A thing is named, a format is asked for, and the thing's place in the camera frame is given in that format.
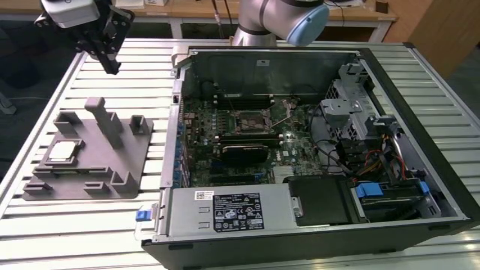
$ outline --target power supply label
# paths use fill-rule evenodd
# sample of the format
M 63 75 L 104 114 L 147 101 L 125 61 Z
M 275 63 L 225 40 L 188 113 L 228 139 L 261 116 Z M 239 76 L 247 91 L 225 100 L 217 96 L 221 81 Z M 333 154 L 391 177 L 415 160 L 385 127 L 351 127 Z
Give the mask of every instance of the power supply label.
M 260 193 L 213 196 L 213 229 L 216 232 L 264 229 Z

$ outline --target workbench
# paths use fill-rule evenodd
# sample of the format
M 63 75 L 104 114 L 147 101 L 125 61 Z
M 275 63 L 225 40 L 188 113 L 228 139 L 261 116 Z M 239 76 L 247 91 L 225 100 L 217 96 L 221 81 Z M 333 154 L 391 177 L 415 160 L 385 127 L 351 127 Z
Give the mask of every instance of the workbench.
M 135 213 L 159 200 L 173 77 L 175 46 L 224 46 L 225 40 L 127 39 L 117 60 L 120 73 L 79 53 L 0 184 L 0 269 L 163 269 L 140 248 L 153 221 L 137 228 Z M 415 49 L 400 43 L 316 42 L 312 47 L 368 47 L 413 109 L 447 160 L 480 201 L 480 122 Z M 141 193 L 128 200 L 25 201 L 23 187 L 49 145 L 60 111 L 83 110 L 89 96 L 105 97 L 120 118 L 141 114 L 153 119 Z M 380 104 L 389 112 L 385 99 Z M 477 269 L 480 228 L 428 240 L 404 251 L 319 260 L 272 263 L 229 269 Z
M 223 1 L 217 1 L 221 23 L 228 24 L 227 8 Z M 237 23 L 239 1 L 229 0 L 229 8 L 233 23 Z M 181 24 L 215 24 L 213 6 L 209 0 L 169 0 L 165 6 L 149 6 L 141 10 L 133 10 L 137 23 L 168 23 L 172 37 L 183 38 Z M 41 13 L 40 0 L 1 0 L 0 20 L 33 21 Z M 371 42 L 381 42 L 388 28 L 397 16 L 371 11 L 367 7 L 345 7 L 344 16 L 340 9 L 331 10 L 327 26 L 373 28 L 369 36 Z

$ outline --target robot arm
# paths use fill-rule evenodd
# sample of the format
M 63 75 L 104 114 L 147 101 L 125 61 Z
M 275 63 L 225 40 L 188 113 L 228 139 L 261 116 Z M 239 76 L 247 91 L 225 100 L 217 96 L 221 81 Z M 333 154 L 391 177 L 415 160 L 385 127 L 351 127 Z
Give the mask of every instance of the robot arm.
M 75 41 L 76 50 L 100 61 L 108 74 L 117 74 L 116 55 L 135 14 L 115 8 L 111 0 L 41 0 L 44 13 L 35 21 Z
M 117 52 L 135 19 L 133 12 L 115 8 L 115 0 L 41 0 L 44 13 L 35 21 L 65 33 L 79 52 L 100 61 L 108 74 L 117 74 Z M 236 46 L 275 46 L 276 36 L 295 46 L 307 46 L 328 21 L 323 0 L 243 0 Z
M 307 46 L 328 21 L 323 0 L 243 0 L 236 46 L 275 46 L 276 36 L 295 46 Z

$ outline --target motherboard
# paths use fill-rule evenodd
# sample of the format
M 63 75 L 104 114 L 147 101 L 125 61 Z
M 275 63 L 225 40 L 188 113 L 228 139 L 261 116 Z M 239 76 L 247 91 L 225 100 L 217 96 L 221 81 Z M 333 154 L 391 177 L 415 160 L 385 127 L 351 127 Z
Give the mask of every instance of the motherboard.
M 191 187 L 276 183 L 325 170 L 295 97 L 184 100 Z

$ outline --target slatted table surface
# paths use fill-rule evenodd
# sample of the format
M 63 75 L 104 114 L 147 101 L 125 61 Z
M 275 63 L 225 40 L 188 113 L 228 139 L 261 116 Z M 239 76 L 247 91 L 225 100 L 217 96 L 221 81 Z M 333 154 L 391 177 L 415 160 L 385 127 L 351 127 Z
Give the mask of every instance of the slatted table surface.
M 119 54 L 119 75 L 107 75 L 100 64 L 77 55 L 52 101 L 27 139 L 1 183 L 0 268 L 3 269 L 163 269 L 143 252 L 135 237 L 135 212 L 159 199 L 165 128 L 169 111 L 171 53 L 173 46 L 227 45 L 223 40 L 127 40 Z M 315 43 L 315 47 L 369 47 L 419 116 L 469 191 L 480 201 L 480 128 L 472 112 L 452 90 L 403 44 Z M 81 108 L 89 96 L 105 97 L 108 111 L 120 118 L 143 114 L 155 122 L 141 178 L 141 193 L 131 200 L 25 201 L 23 186 L 49 145 L 59 111 L 92 115 Z M 379 95 L 388 111 L 387 101 Z M 437 237 L 405 251 L 383 255 L 232 267 L 275 269 L 475 269 L 480 267 L 480 228 Z M 147 222 L 141 234 L 153 233 Z

